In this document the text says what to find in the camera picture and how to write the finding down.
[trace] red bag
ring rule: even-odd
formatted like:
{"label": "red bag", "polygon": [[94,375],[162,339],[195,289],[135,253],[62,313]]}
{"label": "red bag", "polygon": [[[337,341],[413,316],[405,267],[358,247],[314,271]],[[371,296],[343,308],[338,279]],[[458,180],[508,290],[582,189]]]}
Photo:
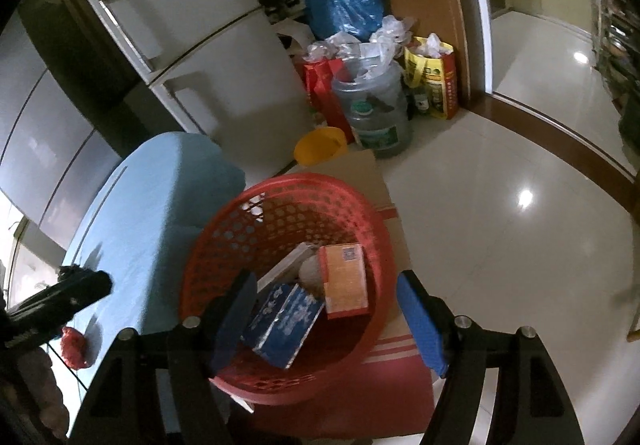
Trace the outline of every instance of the red bag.
{"label": "red bag", "polygon": [[331,81],[344,66],[342,60],[322,59],[318,62],[305,63],[303,65],[303,80],[305,82],[306,95],[311,107],[318,111],[326,120],[329,127],[342,129],[347,137],[347,143],[355,141],[349,122],[344,117],[340,102],[331,90]]}
{"label": "red bag", "polygon": [[86,339],[78,330],[67,326],[62,328],[60,349],[62,351],[62,361],[65,362],[68,367],[76,371],[89,367],[84,359]]}

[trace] metal bolt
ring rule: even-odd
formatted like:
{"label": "metal bolt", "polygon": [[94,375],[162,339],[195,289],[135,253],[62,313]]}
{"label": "metal bolt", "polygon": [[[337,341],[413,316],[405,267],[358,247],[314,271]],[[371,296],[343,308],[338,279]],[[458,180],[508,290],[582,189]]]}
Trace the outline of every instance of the metal bolt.
{"label": "metal bolt", "polygon": [[118,333],[118,339],[127,341],[133,338],[133,335],[136,334],[136,330],[132,328],[124,328]]}
{"label": "metal bolt", "polygon": [[182,325],[188,330],[197,328],[200,325],[200,317],[191,316],[182,321]]}
{"label": "metal bolt", "polygon": [[531,326],[523,326],[520,328],[520,333],[528,339],[534,339],[538,336],[538,332]]}
{"label": "metal bolt", "polygon": [[472,320],[466,315],[458,315],[455,319],[453,319],[453,322],[457,327],[466,330],[467,328],[471,327]]}

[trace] blue box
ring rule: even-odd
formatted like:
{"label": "blue box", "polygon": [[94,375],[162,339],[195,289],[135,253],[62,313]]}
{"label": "blue box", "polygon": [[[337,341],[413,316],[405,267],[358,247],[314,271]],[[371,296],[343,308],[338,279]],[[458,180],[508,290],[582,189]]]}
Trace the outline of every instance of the blue box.
{"label": "blue box", "polygon": [[243,343],[250,348],[258,344],[260,338],[264,336],[273,322],[274,314],[280,311],[291,290],[293,290],[292,284],[276,284],[269,290],[260,311],[258,311],[257,315],[242,332],[242,336],[240,336],[240,340]]}
{"label": "blue box", "polygon": [[[277,304],[269,307],[268,313],[265,313],[264,309],[258,313],[256,318],[260,317],[260,321],[255,325],[254,331],[263,329],[265,326],[266,329],[255,341],[252,349],[274,367],[288,369],[300,351],[311,327],[318,319],[324,307],[324,301],[316,299],[298,284],[284,286],[290,287],[288,294],[280,293],[273,299]],[[282,304],[280,304],[281,297],[286,297]]]}

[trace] red plastic basket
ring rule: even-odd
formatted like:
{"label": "red plastic basket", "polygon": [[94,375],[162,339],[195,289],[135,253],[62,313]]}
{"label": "red plastic basket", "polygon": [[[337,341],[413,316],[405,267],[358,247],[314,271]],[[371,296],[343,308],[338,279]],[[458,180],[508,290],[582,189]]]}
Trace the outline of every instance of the red plastic basket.
{"label": "red plastic basket", "polygon": [[301,173],[246,190],[204,229],[191,251],[180,296],[180,317],[200,315],[241,268],[259,277],[296,245],[358,242],[367,272],[371,313],[327,320],[322,312],[290,369],[267,364],[239,346],[214,383],[254,403],[281,405],[311,398],[362,361],[384,327],[395,292],[393,249],[382,216],[340,180]]}

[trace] refrigerator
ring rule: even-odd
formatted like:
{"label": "refrigerator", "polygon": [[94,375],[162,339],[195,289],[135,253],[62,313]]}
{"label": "refrigerator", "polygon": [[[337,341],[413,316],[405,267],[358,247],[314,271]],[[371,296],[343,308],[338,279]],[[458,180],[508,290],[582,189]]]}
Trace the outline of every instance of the refrigerator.
{"label": "refrigerator", "polygon": [[247,186],[292,161],[305,90],[257,0],[89,0],[148,88],[205,134]]}
{"label": "refrigerator", "polygon": [[68,248],[120,157],[47,70],[20,18],[0,35],[0,190]]}

